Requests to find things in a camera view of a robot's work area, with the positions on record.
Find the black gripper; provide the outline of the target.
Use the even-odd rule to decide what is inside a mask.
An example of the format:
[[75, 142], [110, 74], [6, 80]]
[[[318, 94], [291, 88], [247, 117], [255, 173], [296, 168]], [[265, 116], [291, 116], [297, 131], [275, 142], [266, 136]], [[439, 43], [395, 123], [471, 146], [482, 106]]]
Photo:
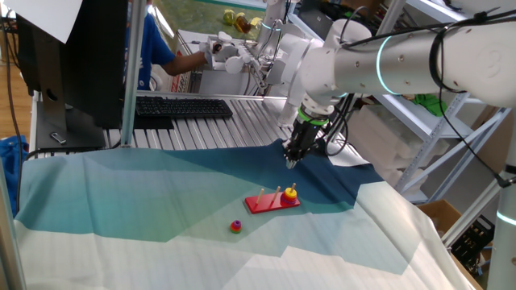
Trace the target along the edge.
[[290, 138], [284, 143], [285, 166], [293, 168], [302, 160], [313, 147], [314, 141], [321, 125], [315, 125], [308, 121], [295, 120], [293, 123], [293, 132]]

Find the white gloved person hand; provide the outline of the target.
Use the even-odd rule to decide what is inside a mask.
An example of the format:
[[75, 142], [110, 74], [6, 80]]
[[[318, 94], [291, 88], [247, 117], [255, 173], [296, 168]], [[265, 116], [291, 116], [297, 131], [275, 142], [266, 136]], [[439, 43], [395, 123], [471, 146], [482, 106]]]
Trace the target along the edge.
[[206, 63], [209, 66], [213, 65], [212, 47], [208, 42], [201, 42], [199, 45], [199, 51], [203, 53]]

